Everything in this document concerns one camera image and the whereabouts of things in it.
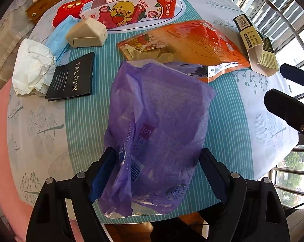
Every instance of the screw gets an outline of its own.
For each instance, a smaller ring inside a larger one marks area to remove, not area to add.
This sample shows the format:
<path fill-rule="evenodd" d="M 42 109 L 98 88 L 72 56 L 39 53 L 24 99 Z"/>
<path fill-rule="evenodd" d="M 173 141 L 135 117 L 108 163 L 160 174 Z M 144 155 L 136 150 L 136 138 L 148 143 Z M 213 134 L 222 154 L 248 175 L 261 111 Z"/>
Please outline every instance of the screw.
<path fill-rule="evenodd" d="M 236 172 L 232 172 L 230 175 L 232 176 L 232 178 L 235 178 L 235 179 L 240 177 L 240 175 Z"/>
<path fill-rule="evenodd" d="M 85 172 L 79 172 L 77 174 L 77 178 L 84 178 L 86 176 L 86 173 Z"/>
<path fill-rule="evenodd" d="M 49 177 L 45 182 L 49 185 L 53 182 L 53 178 Z"/>
<path fill-rule="evenodd" d="M 269 184 L 269 183 L 271 182 L 271 179 L 269 179 L 268 177 L 265 177 L 265 178 L 264 178 L 264 182 L 265 182 L 266 184 Z"/>

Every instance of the cardboard box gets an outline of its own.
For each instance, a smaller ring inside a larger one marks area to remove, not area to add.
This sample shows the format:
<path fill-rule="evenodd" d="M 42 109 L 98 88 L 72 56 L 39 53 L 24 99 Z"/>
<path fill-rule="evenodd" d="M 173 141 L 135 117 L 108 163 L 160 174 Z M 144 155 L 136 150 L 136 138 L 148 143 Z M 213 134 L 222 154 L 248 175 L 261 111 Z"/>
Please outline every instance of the cardboard box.
<path fill-rule="evenodd" d="M 103 46 L 107 37 L 106 27 L 92 18 L 77 23 L 66 35 L 73 48 Z"/>
<path fill-rule="evenodd" d="M 261 35 L 245 14 L 235 17 L 234 22 L 247 49 L 251 69 L 265 76 L 274 75 L 279 68 L 270 39 Z"/>
<path fill-rule="evenodd" d="M 82 19 L 94 18 L 107 29 L 153 19 L 172 18 L 177 0 L 94 0 L 86 3 Z"/>

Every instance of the pink cushion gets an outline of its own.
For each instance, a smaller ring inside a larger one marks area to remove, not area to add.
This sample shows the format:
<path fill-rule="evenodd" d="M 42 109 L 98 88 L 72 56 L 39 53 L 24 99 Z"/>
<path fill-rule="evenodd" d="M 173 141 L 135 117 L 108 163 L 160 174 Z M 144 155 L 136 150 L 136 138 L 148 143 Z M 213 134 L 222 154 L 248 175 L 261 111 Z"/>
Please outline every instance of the pink cushion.
<path fill-rule="evenodd" d="M 9 80 L 0 91 L 0 206 L 15 234 L 25 241 L 32 207 L 19 198 L 9 164 L 6 142 L 6 122 L 9 92 L 12 81 Z M 70 220 L 77 242 L 83 242 L 77 221 Z"/>

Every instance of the purple plastic bag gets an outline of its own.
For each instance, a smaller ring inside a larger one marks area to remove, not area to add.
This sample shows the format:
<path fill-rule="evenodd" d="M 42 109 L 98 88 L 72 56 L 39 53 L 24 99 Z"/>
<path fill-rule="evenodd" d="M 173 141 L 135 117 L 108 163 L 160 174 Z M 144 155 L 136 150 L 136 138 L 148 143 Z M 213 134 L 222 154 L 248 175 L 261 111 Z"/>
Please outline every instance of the purple plastic bag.
<path fill-rule="evenodd" d="M 161 214 L 180 204 L 205 141 L 214 96 L 206 83 L 153 60 L 121 64 L 104 137 L 105 147 L 119 153 L 99 199 L 105 215 L 131 216 L 132 202 Z"/>

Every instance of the juice box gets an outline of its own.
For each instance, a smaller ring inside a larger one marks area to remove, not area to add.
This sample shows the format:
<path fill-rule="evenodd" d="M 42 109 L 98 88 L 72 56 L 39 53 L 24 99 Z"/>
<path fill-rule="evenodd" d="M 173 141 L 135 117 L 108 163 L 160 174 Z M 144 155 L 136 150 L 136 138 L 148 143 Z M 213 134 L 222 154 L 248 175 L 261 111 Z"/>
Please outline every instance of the juice box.
<path fill-rule="evenodd" d="M 176 0 L 94 0 L 84 4 L 80 17 L 94 18 L 107 29 L 126 24 L 172 18 Z"/>

